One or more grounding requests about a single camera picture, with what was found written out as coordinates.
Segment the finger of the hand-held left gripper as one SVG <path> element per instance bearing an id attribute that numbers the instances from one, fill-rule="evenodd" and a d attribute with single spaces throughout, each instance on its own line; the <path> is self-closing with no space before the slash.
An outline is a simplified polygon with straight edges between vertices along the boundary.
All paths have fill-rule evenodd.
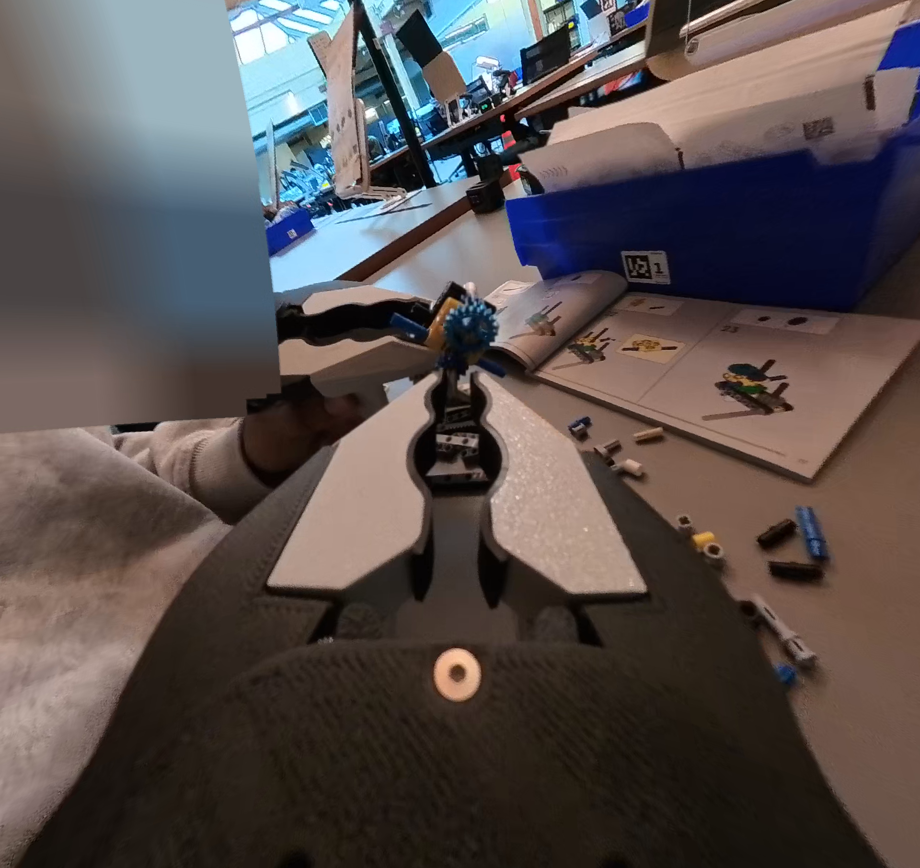
<path id="1" fill-rule="evenodd" d="M 435 351 L 397 333 L 366 340 L 342 337 L 326 343 L 294 337 L 279 345 L 279 361 L 282 396 L 312 389 L 337 398 L 426 375 L 435 367 Z"/>
<path id="2" fill-rule="evenodd" d="M 313 285 L 296 290 L 296 339 L 369 343 L 387 336 L 424 341 L 431 301 L 373 285 Z"/>

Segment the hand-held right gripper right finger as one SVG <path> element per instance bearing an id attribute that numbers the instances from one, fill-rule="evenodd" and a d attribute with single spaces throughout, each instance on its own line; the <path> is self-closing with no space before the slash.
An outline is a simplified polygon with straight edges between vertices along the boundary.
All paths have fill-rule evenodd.
<path id="1" fill-rule="evenodd" d="M 470 378 L 491 483 L 477 573 L 489 607 L 646 598 L 648 586 L 581 451 L 478 371 Z"/>

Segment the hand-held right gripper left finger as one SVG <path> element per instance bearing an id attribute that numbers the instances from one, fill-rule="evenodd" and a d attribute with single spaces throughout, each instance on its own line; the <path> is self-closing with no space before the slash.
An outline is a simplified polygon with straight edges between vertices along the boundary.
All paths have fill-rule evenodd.
<path id="1" fill-rule="evenodd" d="M 339 441 L 267 580 L 277 594 L 342 602 L 421 601 L 433 573 L 432 393 L 439 372 Z"/>

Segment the multicolour lego gear assembly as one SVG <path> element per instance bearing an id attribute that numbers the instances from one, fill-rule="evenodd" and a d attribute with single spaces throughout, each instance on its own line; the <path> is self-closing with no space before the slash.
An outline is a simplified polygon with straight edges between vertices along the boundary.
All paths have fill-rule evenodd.
<path id="1" fill-rule="evenodd" d="M 504 374 L 487 359 L 499 333 L 496 309 L 474 284 L 449 283 L 431 306 L 399 307 L 388 325 L 401 340 L 435 356 L 434 419 L 417 454 L 424 482 L 435 494 L 484 491 L 500 468 L 500 449 L 483 421 L 487 401 L 480 387 L 482 370 Z"/>

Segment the person's left forearm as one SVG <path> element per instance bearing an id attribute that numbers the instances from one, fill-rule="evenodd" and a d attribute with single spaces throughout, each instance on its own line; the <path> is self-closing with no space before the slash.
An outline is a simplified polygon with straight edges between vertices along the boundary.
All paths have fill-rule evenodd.
<path id="1" fill-rule="evenodd" d="M 243 450 L 243 420 L 165 422 L 146 432 L 109 433 L 125 457 L 234 524 L 270 494 Z"/>

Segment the lego instruction booklet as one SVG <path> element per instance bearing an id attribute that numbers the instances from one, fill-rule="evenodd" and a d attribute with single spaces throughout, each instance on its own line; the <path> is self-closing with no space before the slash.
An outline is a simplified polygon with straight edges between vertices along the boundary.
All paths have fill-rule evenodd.
<path id="1" fill-rule="evenodd" d="M 493 351 L 535 379 L 803 482 L 918 348 L 918 322 L 627 292 L 612 272 L 509 281 Z"/>

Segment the long blue lego pin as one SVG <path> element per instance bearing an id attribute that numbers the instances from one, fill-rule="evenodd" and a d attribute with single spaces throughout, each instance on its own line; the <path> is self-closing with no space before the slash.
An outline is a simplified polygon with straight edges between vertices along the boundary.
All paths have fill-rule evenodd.
<path id="1" fill-rule="evenodd" d="M 822 524 L 812 506 L 795 506 L 796 522 L 812 562 L 827 562 L 831 555 Z"/>

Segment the person's left hand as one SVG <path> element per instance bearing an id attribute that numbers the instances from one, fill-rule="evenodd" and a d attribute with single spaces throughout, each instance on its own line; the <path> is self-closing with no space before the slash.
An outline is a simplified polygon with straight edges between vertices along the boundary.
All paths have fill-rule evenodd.
<path id="1" fill-rule="evenodd" d="M 276 487 L 362 421 L 362 404 L 352 395 L 292 395 L 243 418 L 241 450 L 259 482 Z"/>

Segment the grey wood-edged table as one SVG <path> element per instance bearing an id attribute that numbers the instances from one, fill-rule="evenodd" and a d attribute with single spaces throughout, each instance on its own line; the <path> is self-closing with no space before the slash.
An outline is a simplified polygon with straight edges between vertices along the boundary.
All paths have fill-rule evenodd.
<path id="1" fill-rule="evenodd" d="M 489 293 L 510 280 L 540 275 L 514 250 L 504 209 L 477 215 L 472 180 L 422 189 L 404 207 L 359 207 L 319 222 L 305 239 L 270 260 L 276 294 L 331 281 L 360 282 L 432 297 L 450 281 Z"/>

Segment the small blue crate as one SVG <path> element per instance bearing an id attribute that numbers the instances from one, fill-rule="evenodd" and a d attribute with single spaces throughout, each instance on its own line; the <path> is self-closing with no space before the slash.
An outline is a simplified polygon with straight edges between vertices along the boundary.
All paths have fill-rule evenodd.
<path id="1" fill-rule="evenodd" d="M 274 257 L 286 251 L 314 231 L 313 218 L 307 209 L 293 207 L 284 210 L 266 226 L 269 256 Z"/>

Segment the small black box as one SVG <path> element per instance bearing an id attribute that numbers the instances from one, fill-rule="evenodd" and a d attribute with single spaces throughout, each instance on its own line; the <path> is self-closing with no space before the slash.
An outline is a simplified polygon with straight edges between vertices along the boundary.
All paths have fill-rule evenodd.
<path id="1" fill-rule="evenodd" d="M 466 189 L 469 211 L 476 216 L 496 213 L 505 207 L 503 175 L 471 184 Z"/>

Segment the plywood board stand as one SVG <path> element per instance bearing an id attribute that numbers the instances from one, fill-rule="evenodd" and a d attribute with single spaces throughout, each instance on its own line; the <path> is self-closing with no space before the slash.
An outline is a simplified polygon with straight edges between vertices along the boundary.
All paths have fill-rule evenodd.
<path id="1" fill-rule="evenodd" d="M 350 8 L 334 36 L 322 32 L 310 37 L 308 44 L 326 79 L 335 193 L 341 200 L 379 202 L 378 210 L 385 214 L 407 207 L 416 193 L 372 184 L 365 107 L 354 90 L 356 27 L 360 21 L 355 8 Z"/>

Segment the black metal pole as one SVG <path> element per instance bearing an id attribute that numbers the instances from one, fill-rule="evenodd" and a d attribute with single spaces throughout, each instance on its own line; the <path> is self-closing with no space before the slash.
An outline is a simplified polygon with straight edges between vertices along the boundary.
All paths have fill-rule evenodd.
<path id="1" fill-rule="evenodd" d="M 389 65 L 388 58 L 382 50 L 379 35 L 374 29 L 371 17 L 368 14 L 362 0 L 348 0 L 351 8 L 355 11 L 355 23 L 362 34 L 362 38 L 369 56 L 374 64 L 374 69 L 382 83 L 385 94 L 391 103 L 397 122 L 405 140 L 408 156 L 419 173 L 420 179 L 426 188 L 437 186 L 434 175 L 431 171 L 431 165 L 426 153 L 421 148 L 419 138 L 416 134 L 415 124 L 410 117 L 404 99 L 397 86 L 397 80 Z"/>

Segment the grey white connector piece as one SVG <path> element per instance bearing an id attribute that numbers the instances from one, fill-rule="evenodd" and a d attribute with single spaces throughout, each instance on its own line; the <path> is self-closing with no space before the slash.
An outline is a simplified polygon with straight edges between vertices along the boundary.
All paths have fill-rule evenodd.
<path id="1" fill-rule="evenodd" d="M 753 596 L 737 601 L 742 616 L 754 627 L 765 627 L 776 638 L 788 659 L 797 666 L 812 669 L 818 664 L 818 655 L 764 598 Z"/>

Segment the black cardboard panel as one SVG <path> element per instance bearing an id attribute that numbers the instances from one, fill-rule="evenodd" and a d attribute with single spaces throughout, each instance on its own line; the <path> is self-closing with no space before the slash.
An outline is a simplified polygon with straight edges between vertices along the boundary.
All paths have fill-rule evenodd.
<path id="1" fill-rule="evenodd" d="M 449 103 L 466 94 L 466 82 L 454 58 L 443 49 L 420 11 L 413 11 L 401 24 L 397 39 L 419 65 L 438 103 Z"/>

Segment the person in grey hoodie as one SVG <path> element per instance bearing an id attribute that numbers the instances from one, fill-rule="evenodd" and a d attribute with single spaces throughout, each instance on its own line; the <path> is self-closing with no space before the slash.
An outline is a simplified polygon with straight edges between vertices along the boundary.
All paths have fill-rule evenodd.
<path id="1" fill-rule="evenodd" d="M 1 858 L 92 757 L 144 645 L 229 525 L 109 444 L 1 437 Z"/>

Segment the black computer monitor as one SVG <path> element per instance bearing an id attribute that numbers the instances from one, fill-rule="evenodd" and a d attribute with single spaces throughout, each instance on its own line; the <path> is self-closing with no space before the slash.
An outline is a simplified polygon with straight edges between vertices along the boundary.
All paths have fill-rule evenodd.
<path id="1" fill-rule="evenodd" d="M 521 84 L 529 87 L 568 64 L 571 56 L 569 23 L 520 51 Z"/>

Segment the blue plastic bin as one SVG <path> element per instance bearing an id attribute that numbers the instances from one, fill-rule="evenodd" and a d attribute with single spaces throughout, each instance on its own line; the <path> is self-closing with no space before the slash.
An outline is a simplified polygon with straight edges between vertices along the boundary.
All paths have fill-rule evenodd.
<path id="1" fill-rule="evenodd" d="M 545 279 L 850 310 L 918 239 L 918 101 L 910 115 L 867 161 L 795 152 L 512 200 L 515 251 Z"/>

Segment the white paper packaging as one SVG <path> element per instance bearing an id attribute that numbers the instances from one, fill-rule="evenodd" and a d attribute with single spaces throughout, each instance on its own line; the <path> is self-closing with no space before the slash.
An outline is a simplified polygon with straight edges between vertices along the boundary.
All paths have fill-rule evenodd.
<path id="1" fill-rule="evenodd" d="M 558 122 L 523 153 L 545 193 L 806 151 L 821 164 L 873 158 L 906 126 L 918 65 L 883 69 L 904 2 Z"/>

